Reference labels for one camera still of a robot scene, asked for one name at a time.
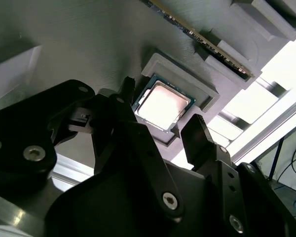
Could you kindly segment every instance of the black plastic part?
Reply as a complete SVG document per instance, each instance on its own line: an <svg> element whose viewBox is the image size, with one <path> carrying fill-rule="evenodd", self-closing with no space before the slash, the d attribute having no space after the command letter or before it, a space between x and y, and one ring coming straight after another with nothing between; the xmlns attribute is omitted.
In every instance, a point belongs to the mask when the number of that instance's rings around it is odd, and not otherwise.
<svg viewBox="0 0 296 237"><path fill-rule="evenodd" d="M69 80L0 110L0 187L22 183L22 187L29 190L44 183L56 163L50 132L55 135L58 132L59 123L55 121L93 96L92 88ZM29 161L23 157L25 148L32 145L45 150L44 159Z"/></svg>
<svg viewBox="0 0 296 237"><path fill-rule="evenodd" d="M135 80L130 77L126 77L118 92L119 96L127 103L133 104L135 92Z"/></svg>
<svg viewBox="0 0 296 237"><path fill-rule="evenodd" d="M247 163L241 163L237 171L251 235L296 237L296 219L271 189L264 176Z"/></svg>
<svg viewBox="0 0 296 237"><path fill-rule="evenodd" d="M208 231L220 226L217 230L218 236L226 234L239 236L230 224L229 218L234 216L242 225L243 233L240 236L250 236L238 172L221 160L217 160L206 174L208 181L206 195L210 207L207 225L212 227Z"/></svg>
<svg viewBox="0 0 296 237"><path fill-rule="evenodd" d="M231 165L230 155L217 149L212 136L201 115L193 115L181 131L187 162L198 170L207 159L219 159Z"/></svg>
<svg viewBox="0 0 296 237"><path fill-rule="evenodd" d="M182 221L185 205L148 128L136 121L129 101L130 97L127 96L126 93L126 91L128 91L128 93L133 92L131 86L129 86L130 90L127 90L128 82L131 82L129 78L126 79L126 83L123 84L123 89L121 90L124 91L123 97L120 94L113 94L109 98L95 96L91 104L87 103L85 105L92 111L92 120L89 125L93 127L92 138L96 153L95 173L97 174L97 178L91 178L90 180L96 181L96 183L93 184L94 186L99 185L103 189L112 190L113 193L119 192L120 190L126 192L127 198L130 199L132 203L131 211L134 211L133 215L136 216L135 219L137 220L133 228L136 227L138 221L142 218L139 223L140 226L149 225L150 222L154 222L163 224L167 229ZM115 177L116 173L119 174L119 186L103 187L105 182L102 180L102 177L105 177L104 179L106 180L109 177ZM50 214L48 215L49 223L53 222L50 221L50 219L53 220L54 216L59 216L59 214L57 214L59 211L62 213L59 218L68 222L70 221L68 220L68 212L62 210L62 208L64 208L64 203L67 203L67 199L70 200L70 203L76 203L78 201L79 205L88 202L87 199L82 201L86 196L80 193L81 189L83 189L83 192L93 196L95 201L96 198L93 190L96 187L92 186L92 188L90 188L90 186L88 186L84 189L86 183L89 182L90 181L86 181L77 185L61 196L59 198L61 201L57 201L53 204L49 212ZM80 191L72 195L72 190ZM163 201L164 193L171 193L175 197L178 203L175 208L169 208L165 204ZM114 195L112 199L114 199L112 201L114 203L119 202L119 196L117 195ZM123 196L121 196L121 199L123 199L123 203L128 202L125 201L126 198ZM74 215L80 214L75 213L76 210L72 209L70 209L70 212L73 212ZM106 214L99 212L99 215L105 216ZM114 212L112 215L124 215L124 213ZM65 226L60 226L60 228L61 231L59 233L66 231L64 230ZM48 233L48 236L51 236L54 231L51 230L50 227L48 230L51 231L51 233ZM122 236L130 236L134 230L130 227L129 230L120 231Z"/></svg>
<svg viewBox="0 0 296 237"><path fill-rule="evenodd" d="M179 223L156 218L149 205L150 196L140 193L144 188L141 179L134 176L136 172L130 173L132 167L121 162L120 167L93 176L56 200L47 215L46 236L207 236L204 178L169 163L167 169L185 204L184 218Z"/></svg>

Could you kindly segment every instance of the gray surface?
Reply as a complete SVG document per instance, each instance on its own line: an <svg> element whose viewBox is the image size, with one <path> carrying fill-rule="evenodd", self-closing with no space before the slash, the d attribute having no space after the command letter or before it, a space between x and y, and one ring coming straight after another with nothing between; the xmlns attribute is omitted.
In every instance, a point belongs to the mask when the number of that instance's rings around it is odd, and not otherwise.
<svg viewBox="0 0 296 237"><path fill-rule="evenodd" d="M296 40L296 26L286 18L286 14L296 17L296 0L235 0L234 4L235 12L266 39L278 36Z"/></svg>
<svg viewBox="0 0 296 237"><path fill-rule="evenodd" d="M236 59L241 65L245 66L251 72L253 72L255 77L244 80L241 77L239 77L236 73L228 69L225 65L222 65L222 63L218 62L214 57L209 56L208 54L206 55L205 53L204 60L208 64L212 65L214 68L219 70L223 75L229 75L229 80L239 85L242 89L247 89L262 74L262 72L255 67L252 60L249 61L239 52L237 52L233 47L231 47L227 42L223 41L221 37L219 37L219 35L215 32L215 30L212 30L209 33L207 33L205 37L209 39L210 42L212 42L214 45L218 46L226 53L228 53L230 56L232 56L234 59Z"/></svg>
<svg viewBox="0 0 296 237"><path fill-rule="evenodd" d="M0 98L22 84L29 84L39 53L40 46L33 47L0 63Z"/></svg>
<svg viewBox="0 0 296 237"><path fill-rule="evenodd" d="M0 197L0 221L27 234L42 237L44 222Z"/></svg>
<svg viewBox="0 0 296 237"><path fill-rule="evenodd" d="M161 2L195 29L215 29L258 69L287 43L277 37L266 41L234 14L231 0ZM125 76L140 79L142 59L152 48L190 68L216 89L221 99L213 111L221 110L240 90L194 55L188 36L139 0L0 0L0 46L20 36L42 45L31 83L33 94L68 79L81 80L96 92L103 87L117 91ZM205 121L216 114L209 111ZM68 143L57 151L85 164L93 160L92 147L82 149Z"/></svg>
<svg viewBox="0 0 296 237"><path fill-rule="evenodd" d="M0 99L0 110L27 98L28 86L23 83Z"/></svg>
<svg viewBox="0 0 296 237"><path fill-rule="evenodd" d="M288 187L281 187L281 184L272 182L272 187L276 195L290 211L293 216L296 216L296 208L294 207L294 201L296 200L296 192Z"/></svg>

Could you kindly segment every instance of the circuit board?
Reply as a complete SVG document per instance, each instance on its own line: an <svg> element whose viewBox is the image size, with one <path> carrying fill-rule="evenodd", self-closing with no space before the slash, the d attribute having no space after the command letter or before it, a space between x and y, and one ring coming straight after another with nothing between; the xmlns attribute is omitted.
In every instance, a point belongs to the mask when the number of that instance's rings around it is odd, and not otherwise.
<svg viewBox="0 0 296 237"><path fill-rule="evenodd" d="M172 25L178 27L184 34L195 40L200 44L200 46L210 55L215 57L218 61L223 63L226 67L231 69L234 73L240 76L242 79L247 80L249 78L254 78L255 75L246 67L238 63L233 57L228 55L222 49L216 47L211 42L209 42L205 37L200 35L193 27L191 27L183 19L175 16L168 10L165 6L159 3L157 0L140 0L148 7L153 9L155 12L163 16Z"/></svg>

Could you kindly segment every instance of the metal frame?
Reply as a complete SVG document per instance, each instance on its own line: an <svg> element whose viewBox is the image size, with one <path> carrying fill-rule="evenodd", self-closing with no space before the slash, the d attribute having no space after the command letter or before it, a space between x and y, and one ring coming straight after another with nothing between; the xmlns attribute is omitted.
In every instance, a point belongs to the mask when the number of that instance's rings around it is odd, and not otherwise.
<svg viewBox="0 0 296 237"><path fill-rule="evenodd" d="M232 156L236 164L252 162L265 150L296 127L296 103Z"/></svg>

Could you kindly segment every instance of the gray slot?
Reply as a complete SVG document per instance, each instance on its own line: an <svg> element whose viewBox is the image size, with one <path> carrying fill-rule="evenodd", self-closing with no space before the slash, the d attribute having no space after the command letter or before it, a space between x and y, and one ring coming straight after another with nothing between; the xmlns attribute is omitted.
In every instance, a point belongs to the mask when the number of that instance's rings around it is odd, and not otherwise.
<svg viewBox="0 0 296 237"><path fill-rule="evenodd" d="M146 77L152 77L154 74L196 99L195 105L203 112L207 112L219 98L219 94L203 83L198 76L187 72L187 69L183 69L161 52L155 52L142 70L142 75Z"/></svg>
<svg viewBox="0 0 296 237"><path fill-rule="evenodd" d="M255 75L254 77L244 80L235 72L226 67L224 64L219 62L216 58L208 54L202 47L196 48L196 52L207 64L217 69L221 74L227 76L229 80L240 86L242 89L247 89L262 74L262 72L254 65L252 65L243 55L241 55L238 51L231 47L227 42L220 39L213 32L205 34L205 37L214 45L221 48L223 51L237 60L238 63L248 68Z"/></svg>
<svg viewBox="0 0 296 237"><path fill-rule="evenodd" d="M235 0L231 7L267 40L296 40L296 0Z"/></svg>

